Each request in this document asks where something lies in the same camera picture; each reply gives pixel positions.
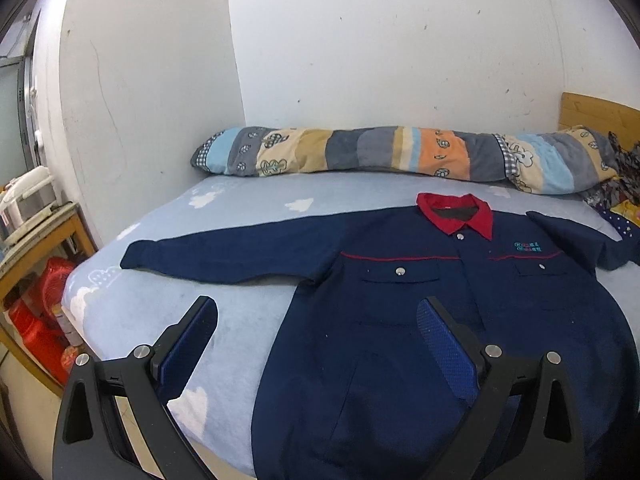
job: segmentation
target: wooden headboard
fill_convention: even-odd
[[[580,94],[562,94],[560,129],[582,124],[606,136],[614,132],[626,150],[640,141],[640,110]]]

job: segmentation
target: striped blanket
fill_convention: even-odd
[[[537,194],[578,192],[616,175],[608,140],[583,126],[513,136],[412,126],[247,126],[216,133],[196,150],[191,163],[209,173],[237,176],[373,170],[473,182],[508,179]]]

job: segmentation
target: checkered fabric trim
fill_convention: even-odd
[[[209,139],[207,139],[207,142],[205,142],[200,147],[200,150],[195,160],[196,167],[201,168],[202,170],[205,170],[205,171],[209,171],[209,168],[207,168],[207,154],[211,149],[211,145],[213,144],[213,141],[216,140],[220,135],[222,135],[222,132],[218,132],[214,134],[213,136],[209,137]]]
[[[511,178],[513,175],[518,173],[518,159],[513,155],[513,153],[511,153],[511,150],[503,136],[499,134],[493,134],[493,136],[495,137],[495,140],[498,141],[498,145],[502,151],[502,158],[504,158],[504,175],[507,178]]]

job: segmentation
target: silver bolt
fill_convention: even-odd
[[[502,355],[502,348],[498,345],[487,345],[484,347],[484,351],[489,357],[500,357]]]
[[[89,362],[89,356],[87,354],[80,354],[78,357],[76,357],[76,364],[78,366],[84,366],[88,362]]]
[[[546,354],[546,358],[550,363],[555,365],[559,365],[561,361],[560,354],[558,352],[548,352]]]
[[[151,349],[147,345],[136,346],[133,350],[133,357],[136,359],[142,359],[149,355]]]

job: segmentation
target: red collar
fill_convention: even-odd
[[[445,196],[433,193],[418,193],[415,200],[422,213],[444,233],[451,235],[465,225],[478,232],[487,240],[491,240],[494,218],[487,202],[468,194],[465,196]],[[455,218],[443,218],[434,209],[448,209],[455,207],[477,206],[478,211],[471,220],[457,220]]]

